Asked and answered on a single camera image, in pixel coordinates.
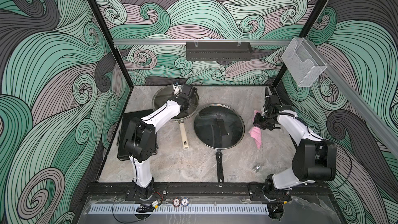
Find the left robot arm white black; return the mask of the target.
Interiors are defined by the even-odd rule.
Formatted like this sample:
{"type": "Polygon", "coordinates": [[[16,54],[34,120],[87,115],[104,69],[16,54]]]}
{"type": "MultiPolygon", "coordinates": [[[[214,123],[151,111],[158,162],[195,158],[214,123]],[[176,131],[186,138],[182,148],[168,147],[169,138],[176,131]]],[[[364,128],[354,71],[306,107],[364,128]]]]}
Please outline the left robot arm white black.
{"type": "Polygon", "coordinates": [[[169,121],[183,121],[191,117],[199,104],[198,89],[190,85],[167,86],[155,94],[153,112],[127,113],[122,118],[119,146],[126,152],[134,167],[133,188],[148,199],[153,193],[154,179],[149,159],[158,150],[157,132],[169,121]]]}

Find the small glass pot lid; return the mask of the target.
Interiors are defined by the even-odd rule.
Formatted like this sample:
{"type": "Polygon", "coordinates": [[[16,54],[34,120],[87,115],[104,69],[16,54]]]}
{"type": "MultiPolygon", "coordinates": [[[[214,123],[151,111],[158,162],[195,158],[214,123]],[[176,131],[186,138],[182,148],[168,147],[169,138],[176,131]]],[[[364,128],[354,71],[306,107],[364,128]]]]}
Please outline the small glass pot lid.
{"type": "MultiPolygon", "coordinates": [[[[156,111],[161,108],[172,96],[174,95],[174,90],[172,85],[165,86],[161,88],[152,98],[152,109],[156,111]]],[[[190,106],[187,110],[180,112],[179,115],[172,118],[174,121],[183,121],[191,116],[193,116],[199,106],[200,98],[196,93],[190,102],[190,106]]]]}

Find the pink fluffy cloth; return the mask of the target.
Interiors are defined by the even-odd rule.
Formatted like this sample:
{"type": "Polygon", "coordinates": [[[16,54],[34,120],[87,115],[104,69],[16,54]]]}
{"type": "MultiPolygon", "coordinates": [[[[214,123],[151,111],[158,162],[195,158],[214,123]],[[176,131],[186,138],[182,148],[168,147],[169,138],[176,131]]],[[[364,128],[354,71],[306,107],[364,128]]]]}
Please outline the pink fluffy cloth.
{"type": "Polygon", "coordinates": [[[249,130],[249,134],[250,136],[254,139],[255,143],[256,143],[256,147],[258,149],[261,148],[262,146],[262,133],[261,133],[261,129],[253,126],[250,130],[249,130]]]}

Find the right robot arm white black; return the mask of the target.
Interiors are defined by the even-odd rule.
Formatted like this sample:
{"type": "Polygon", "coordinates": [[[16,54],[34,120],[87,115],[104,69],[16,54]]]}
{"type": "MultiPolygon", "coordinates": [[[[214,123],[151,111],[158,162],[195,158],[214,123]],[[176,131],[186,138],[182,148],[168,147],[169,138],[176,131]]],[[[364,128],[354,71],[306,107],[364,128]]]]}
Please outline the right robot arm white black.
{"type": "Polygon", "coordinates": [[[293,107],[283,105],[278,96],[265,96],[263,111],[255,115],[254,126],[270,131],[282,126],[296,149],[290,168],[267,177],[266,193],[335,179],[337,145],[313,132],[293,107]]]}

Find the large glass pot lid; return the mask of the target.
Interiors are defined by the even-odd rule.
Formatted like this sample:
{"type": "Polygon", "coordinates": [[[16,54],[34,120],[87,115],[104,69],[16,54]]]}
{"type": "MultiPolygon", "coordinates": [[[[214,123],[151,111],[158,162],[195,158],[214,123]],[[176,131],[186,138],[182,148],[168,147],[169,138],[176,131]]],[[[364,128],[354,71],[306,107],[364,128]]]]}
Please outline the large glass pot lid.
{"type": "Polygon", "coordinates": [[[245,134],[245,124],[241,115],[222,104],[203,106],[194,118],[193,127],[203,144],[220,150],[236,146],[245,134]]]}

